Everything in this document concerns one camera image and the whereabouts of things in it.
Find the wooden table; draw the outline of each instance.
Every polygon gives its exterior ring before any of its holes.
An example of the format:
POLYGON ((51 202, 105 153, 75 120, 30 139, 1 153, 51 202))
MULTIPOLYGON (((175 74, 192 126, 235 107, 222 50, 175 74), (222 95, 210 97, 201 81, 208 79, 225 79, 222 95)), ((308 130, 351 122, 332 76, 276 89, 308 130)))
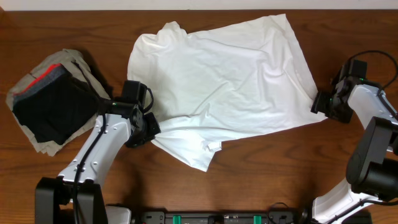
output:
MULTIPOLYGON (((119 95, 127 62, 141 34, 177 21, 187 32, 286 13, 319 89, 330 89, 351 55, 379 49, 398 57, 398 11, 91 11, 5 12, 0 21, 0 223, 33 223, 34 190, 73 159, 86 133, 56 156, 36 153, 6 106, 8 89, 46 56, 63 48, 84 53, 119 95)), ((393 76, 383 56, 368 55, 368 78, 393 76)), ((387 89, 398 108, 398 82, 387 89)), ((362 136, 351 124, 326 120, 288 131, 223 143, 207 173, 152 144, 122 148, 107 176, 105 203, 169 211, 265 210, 275 202, 299 207, 345 177, 362 136)), ((397 223, 398 207, 370 207, 374 223, 397 223)))

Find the beige fabric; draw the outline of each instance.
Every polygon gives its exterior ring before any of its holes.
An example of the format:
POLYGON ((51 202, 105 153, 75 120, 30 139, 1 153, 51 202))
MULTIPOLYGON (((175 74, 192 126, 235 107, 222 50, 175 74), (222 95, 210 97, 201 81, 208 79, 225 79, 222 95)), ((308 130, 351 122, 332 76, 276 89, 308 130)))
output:
MULTIPOLYGON (((12 87, 8 93, 6 98, 6 103, 10 110, 12 111, 12 105, 14 101, 13 94, 21 92, 25 89, 32 81, 34 81, 37 77, 43 74, 50 65, 61 63, 75 78, 86 82, 83 74, 81 74, 80 70, 74 65, 72 62, 76 62, 79 64, 80 68, 85 73, 87 79, 89 79, 90 83, 93 85, 95 91, 102 98, 109 99, 108 94, 105 92, 104 88, 101 86, 99 81, 91 74, 90 68, 87 63, 83 60, 82 54, 77 50, 69 50, 63 49, 60 52, 57 52, 53 55, 48 56, 40 65, 35 67, 29 74, 25 75, 19 82, 12 87)), ((84 132, 90 130, 95 124, 96 115, 90 118, 85 125, 83 125, 78 131, 73 133, 70 138, 68 138, 65 143, 61 146, 55 143, 54 141, 38 143, 32 131, 27 128, 27 126, 21 126, 22 131, 29 138, 29 141, 33 144, 33 147, 37 152, 47 153, 49 156, 54 156, 61 148, 66 145, 68 142, 76 138, 77 136, 83 134, 84 132)))

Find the wire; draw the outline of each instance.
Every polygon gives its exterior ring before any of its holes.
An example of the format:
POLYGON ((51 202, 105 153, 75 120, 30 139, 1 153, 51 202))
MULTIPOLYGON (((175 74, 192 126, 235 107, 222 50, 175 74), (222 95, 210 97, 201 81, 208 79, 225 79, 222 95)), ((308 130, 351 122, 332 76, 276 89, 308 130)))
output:
POLYGON ((144 109, 144 113, 148 112, 154 105, 154 95, 152 94, 152 90, 150 90, 150 88, 148 88, 147 90, 150 94, 151 101, 150 104, 144 109))
POLYGON ((268 218, 268 220, 269 220, 272 224, 276 224, 276 222, 274 222, 273 219, 269 216, 269 213, 271 212, 271 209, 273 209, 276 205, 285 205, 286 208, 289 208, 289 206, 287 206, 287 205, 286 205, 285 203, 283 203, 283 202, 277 202, 277 203, 271 205, 271 206, 269 207, 268 212, 267 212, 267 218, 268 218))
POLYGON ((398 200, 396 200, 395 202, 378 202, 375 200, 361 200, 359 201, 356 205, 352 206, 351 208, 347 209, 346 211, 344 211, 343 213, 341 213, 340 215, 335 216, 334 218, 332 218, 327 224, 332 224, 333 222, 337 221, 338 219, 348 215, 350 212, 352 212, 353 210, 357 209, 358 207, 362 207, 365 203, 372 203, 375 205, 383 205, 383 206, 394 206, 394 205, 398 205, 398 200))
POLYGON ((89 146, 89 148, 87 149, 87 151, 85 152, 85 154, 83 155, 83 157, 81 158, 81 161, 79 164, 77 164, 76 166, 76 174, 75 174, 75 180, 73 181, 73 190, 72 190, 72 199, 73 199, 73 212, 74 212, 74 216, 75 216, 75 223, 79 224, 79 213, 78 213, 78 209, 79 209, 79 202, 77 200, 77 193, 78 193, 78 182, 79 182, 79 178, 80 178, 80 174, 81 171, 83 170, 83 167, 85 165, 85 161, 88 157, 88 155, 90 154, 90 152, 93 150, 95 144, 98 142, 98 140, 100 140, 100 137, 102 136, 102 134, 105 132, 106 129, 106 116, 105 116, 105 110, 104 110, 104 105, 101 101, 101 97, 99 96, 99 94, 95 91, 93 85, 91 84, 90 80, 86 77, 85 73, 83 72, 83 70, 80 68, 79 64, 76 62, 72 62, 73 64, 76 65, 76 67, 80 70, 81 74, 83 74, 85 80, 87 81, 87 84, 90 88, 90 90, 95 94, 95 98, 98 102, 98 111, 99 111, 99 116, 101 115, 103 117, 103 125, 101 127, 100 132, 98 133, 97 137, 95 137, 94 141, 91 143, 91 145, 89 146))
POLYGON ((395 68, 396 68, 396 73, 395 73, 394 77, 393 77, 390 81, 388 81, 384 86, 382 86, 381 88, 379 88, 379 90, 378 90, 378 92, 377 92, 377 97, 379 98, 379 100, 381 101, 381 103, 383 104, 383 106, 385 106, 385 107, 387 108, 387 110, 390 112, 390 114, 391 114, 396 120, 398 120, 398 114, 394 111, 393 108, 391 108, 390 104, 387 103, 387 102, 384 100, 384 98, 383 98, 384 94, 381 92, 381 91, 385 90, 387 87, 389 87, 389 85, 391 85, 391 83, 393 83, 393 82, 398 78, 398 63, 397 63, 397 61, 395 60, 395 58, 394 58, 393 56, 391 56, 389 53, 384 52, 384 51, 381 51, 381 50, 366 50, 366 51, 364 51, 364 52, 360 52, 360 53, 354 54, 353 56, 351 56, 351 57, 347 60, 347 62, 349 62, 350 60, 354 59, 354 58, 357 57, 357 56, 364 55, 364 54, 368 54, 368 53, 378 53, 378 54, 384 55, 384 56, 388 57, 388 58, 392 61, 392 63, 394 63, 394 66, 395 66, 395 68))

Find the folded clothing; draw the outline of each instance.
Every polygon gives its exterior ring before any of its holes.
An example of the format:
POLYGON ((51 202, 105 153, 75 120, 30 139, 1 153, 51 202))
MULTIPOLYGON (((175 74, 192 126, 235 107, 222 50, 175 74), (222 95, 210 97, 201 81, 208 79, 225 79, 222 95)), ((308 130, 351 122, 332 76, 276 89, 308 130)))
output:
MULTIPOLYGON (((38 66, 32 69, 32 71, 23 76, 18 83, 8 91, 6 103, 9 109, 11 111, 13 110, 13 107, 16 104, 15 101, 21 100, 30 93, 34 93, 34 91, 39 90, 41 85, 45 86, 44 83, 39 83, 39 81, 49 75, 46 74, 48 70, 51 70, 52 67, 56 67, 59 64, 63 65, 63 67, 66 68, 66 70, 68 70, 77 80, 83 83, 87 83, 89 80, 96 94, 102 98, 109 99, 109 95, 105 92, 101 83, 91 74, 91 70, 83 60, 82 54, 77 50, 63 49, 48 56, 38 66)), ((63 144, 57 144, 55 141, 38 142, 35 134, 27 126, 17 123, 37 152, 47 153, 49 156, 54 156, 68 142, 90 130, 95 124, 95 119, 96 114, 75 131, 63 144)))
POLYGON ((33 132, 37 142, 55 141, 62 145, 97 109, 88 85, 58 64, 15 94, 12 112, 21 125, 33 132))
POLYGON ((137 39, 127 78, 153 92, 152 142, 203 171, 222 141, 325 119, 310 112, 317 88, 284 14, 191 34, 168 23, 137 39))

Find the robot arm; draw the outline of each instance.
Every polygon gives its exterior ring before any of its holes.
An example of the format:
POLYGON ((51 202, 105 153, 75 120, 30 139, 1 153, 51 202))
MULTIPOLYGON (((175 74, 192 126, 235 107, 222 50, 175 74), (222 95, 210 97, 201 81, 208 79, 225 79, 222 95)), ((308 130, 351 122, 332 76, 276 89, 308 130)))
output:
POLYGON ((80 223, 130 224, 131 211, 105 206, 101 187, 123 144, 139 146, 160 133, 154 115, 144 109, 146 91, 147 87, 140 82, 126 81, 122 97, 113 101, 102 99, 106 111, 97 117, 93 131, 74 160, 56 179, 44 177, 37 184, 35 223, 60 223, 63 217, 59 205, 66 205, 76 193, 73 205, 80 223))
POLYGON ((350 61, 334 80, 333 92, 319 92, 314 102, 314 113, 344 123, 355 111, 365 133, 348 162, 346 178, 313 201, 313 223, 340 224, 364 207, 398 197, 398 162, 385 158, 387 151, 398 155, 398 121, 391 113, 396 111, 380 86, 365 76, 366 63, 350 61))

